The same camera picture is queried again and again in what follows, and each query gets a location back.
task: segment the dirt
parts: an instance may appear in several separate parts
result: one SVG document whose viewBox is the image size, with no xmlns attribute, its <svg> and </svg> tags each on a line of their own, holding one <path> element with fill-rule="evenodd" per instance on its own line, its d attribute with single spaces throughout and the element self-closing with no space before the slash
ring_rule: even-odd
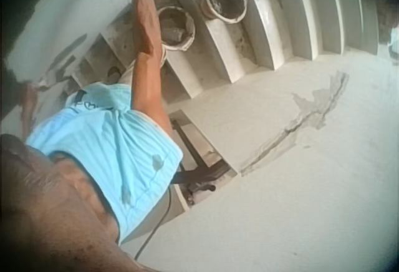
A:
<svg viewBox="0 0 399 272">
<path fill-rule="evenodd" d="M 160 14 L 162 41 L 169 46 L 181 44 L 188 36 L 186 14 L 176 9 L 165 9 Z"/>
<path fill-rule="evenodd" d="M 243 0 L 210 0 L 213 9 L 227 19 L 239 17 L 245 10 Z"/>
</svg>

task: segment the light blue shirt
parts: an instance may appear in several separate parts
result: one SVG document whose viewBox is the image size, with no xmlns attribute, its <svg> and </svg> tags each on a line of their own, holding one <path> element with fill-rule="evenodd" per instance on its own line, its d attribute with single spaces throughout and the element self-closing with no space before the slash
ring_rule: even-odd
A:
<svg viewBox="0 0 399 272">
<path fill-rule="evenodd" d="M 64 152 L 100 187 L 119 225 L 119 243 L 165 193 L 183 158 L 174 141 L 146 115 L 130 110 L 130 86 L 92 84 L 81 102 L 41 123 L 27 144 L 49 156 Z"/>
</svg>

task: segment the raised arm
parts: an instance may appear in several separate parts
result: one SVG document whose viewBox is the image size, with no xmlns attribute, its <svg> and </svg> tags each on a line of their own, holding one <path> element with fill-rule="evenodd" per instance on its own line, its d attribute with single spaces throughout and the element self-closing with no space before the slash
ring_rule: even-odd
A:
<svg viewBox="0 0 399 272">
<path fill-rule="evenodd" d="M 154 120 L 168 135 L 172 128 L 162 105 L 161 29 L 154 0 L 135 0 L 137 58 L 132 81 L 132 109 Z"/>
</svg>

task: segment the skin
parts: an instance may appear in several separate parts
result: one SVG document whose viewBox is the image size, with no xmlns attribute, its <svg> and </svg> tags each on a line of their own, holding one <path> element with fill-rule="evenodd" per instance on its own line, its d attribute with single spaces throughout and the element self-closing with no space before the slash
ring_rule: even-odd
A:
<svg viewBox="0 0 399 272">
<path fill-rule="evenodd" d="M 139 30 L 132 109 L 168 135 L 161 99 L 161 33 L 154 0 L 136 0 Z M 27 86 L 24 139 L 37 95 Z M 116 244 L 117 221 L 85 170 L 66 155 L 53 162 L 18 138 L 1 139 L 1 248 L 10 271 L 154 271 L 132 261 Z"/>
</svg>

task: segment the bucket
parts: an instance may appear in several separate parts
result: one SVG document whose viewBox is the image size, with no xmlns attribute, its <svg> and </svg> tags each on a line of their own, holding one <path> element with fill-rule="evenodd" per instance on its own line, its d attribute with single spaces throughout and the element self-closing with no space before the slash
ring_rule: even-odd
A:
<svg viewBox="0 0 399 272">
<path fill-rule="evenodd" d="M 228 24 L 242 21 L 247 13 L 248 0 L 202 0 L 201 8 L 210 19 L 221 19 Z"/>
<path fill-rule="evenodd" d="M 180 7 L 167 6 L 158 11 L 162 43 L 171 51 L 187 51 L 195 38 L 194 19 Z"/>
</svg>

